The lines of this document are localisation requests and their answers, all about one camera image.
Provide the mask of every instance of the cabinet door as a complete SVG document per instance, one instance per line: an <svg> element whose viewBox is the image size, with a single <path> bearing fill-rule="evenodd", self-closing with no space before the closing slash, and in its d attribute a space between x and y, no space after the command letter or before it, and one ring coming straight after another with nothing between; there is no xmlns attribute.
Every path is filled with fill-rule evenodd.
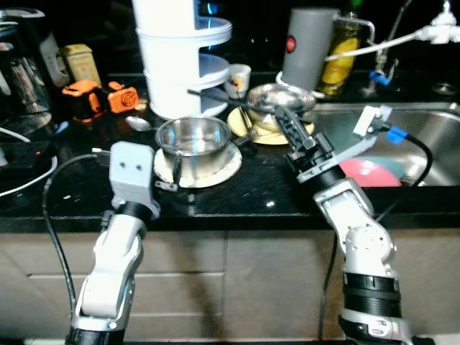
<svg viewBox="0 0 460 345"><path fill-rule="evenodd" d="M402 315L414 334L460 332L460 231L392 233L397 253Z"/></svg>
<svg viewBox="0 0 460 345"><path fill-rule="evenodd" d="M0 252L0 334L2 338L63 338L65 320L26 275Z"/></svg>
<svg viewBox="0 0 460 345"><path fill-rule="evenodd" d="M158 315L129 318L125 340L192 339L228 340L222 331L220 315Z"/></svg>
<svg viewBox="0 0 460 345"><path fill-rule="evenodd" d="M84 276L75 276L80 291ZM47 296L50 303L67 315L68 294L62 276L32 275L30 280ZM222 313L222 273L138 274L132 315L211 315Z"/></svg>
<svg viewBox="0 0 460 345"><path fill-rule="evenodd" d="M230 231L224 326L237 339L314 339L332 231ZM326 336L340 337L341 254L328 294Z"/></svg>
<svg viewBox="0 0 460 345"><path fill-rule="evenodd" d="M59 236L72 273L87 275L93 266L92 252L98 234ZM224 270L222 231L150 232L143 245L144 257L137 270L139 273ZM62 272L46 233L0 234L0 248L29 275L59 275Z"/></svg>

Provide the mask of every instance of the yellow plate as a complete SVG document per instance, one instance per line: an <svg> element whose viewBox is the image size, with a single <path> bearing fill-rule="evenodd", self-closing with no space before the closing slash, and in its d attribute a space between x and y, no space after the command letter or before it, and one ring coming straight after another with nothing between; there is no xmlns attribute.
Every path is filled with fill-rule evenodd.
<svg viewBox="0 0 460 345"><path fill-rule="evenodd" d="M227 124L230 127L230 130L237 135L238 137L243 137L246 135L246 129L244 128L243 118L241 116L241 112L238 108L235 108L229 114L227 118ZM259 135L253 141L256 144L263 144L263 145L286 145L288 141L286 140L285 136L281 132L271 132L267 131L266 129L260 128L256 124L254 125L256 133ZM305 129L309 134L313 133L315 129L314 124L307 124Z"/></svg>

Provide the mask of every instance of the orange tool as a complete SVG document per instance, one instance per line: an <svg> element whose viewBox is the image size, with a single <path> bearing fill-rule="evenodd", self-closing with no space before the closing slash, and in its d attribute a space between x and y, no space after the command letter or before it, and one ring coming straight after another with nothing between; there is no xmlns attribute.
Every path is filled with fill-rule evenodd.
<svg viewBox="0 0 460 345"><path fill-rule="evenodd" d="M101 90L106 94L112 113L122 113L134 109L139 104L139 95L133 87L125 88L122 84L111 81L107 88Z"/></svg>
<svg viewBox="0 0 460 345"><path fill-rule="evenodd" d="M80 80L64 87L63 95L68 100L68 109L73 119L91 122L102 115L102 107L96 92L99 85L92 80Z"/></svg>

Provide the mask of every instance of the blue connector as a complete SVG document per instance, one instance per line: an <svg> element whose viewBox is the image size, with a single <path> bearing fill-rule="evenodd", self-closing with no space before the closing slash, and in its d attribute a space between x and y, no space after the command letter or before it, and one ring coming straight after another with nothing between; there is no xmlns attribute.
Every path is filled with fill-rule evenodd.
<svg viewBox="0 0 460 345"><path fill-rule="evenodd" d="M406 138L408 133L396 126L392 126L385 137L386 140L391 141L393 144L399 145Z"/></svg>
<svg viewBox="0 0 460 345"><path fill-rule="evenodd" d="M391 79L384 77L382 74L374 70L369 74L369 78L385 86L388 86L391 83Z"/></svg>

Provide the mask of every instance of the blue clip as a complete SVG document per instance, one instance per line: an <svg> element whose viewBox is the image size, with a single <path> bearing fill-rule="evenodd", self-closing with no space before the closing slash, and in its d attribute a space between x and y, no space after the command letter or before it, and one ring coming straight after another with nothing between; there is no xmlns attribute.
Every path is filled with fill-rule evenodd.
<svg viewBox="0 0 460 345"><path fill-rule="evenodd" d="M60 125L57 126L57 129L55 130L55 132L50 135L50 139L57 137L59 134L64 132L68 127L69 127L68 121L61 122Z"/></svg>
<svg viewBox="0 0 460 345"><path fill-rule="evenodd" d="M393 126L388 131L385 139L391 141L393 144L399 145L401 142L403 142L407 135L407 132Z"/></svg>
<svg viewBox="0 0 460 345"><path fill-rule="evenodd" d="M389 78L384 77L383 75L374 70L371 73L369 73L369 78L385 86L388 86L391 83L391 80Z"/></svg>

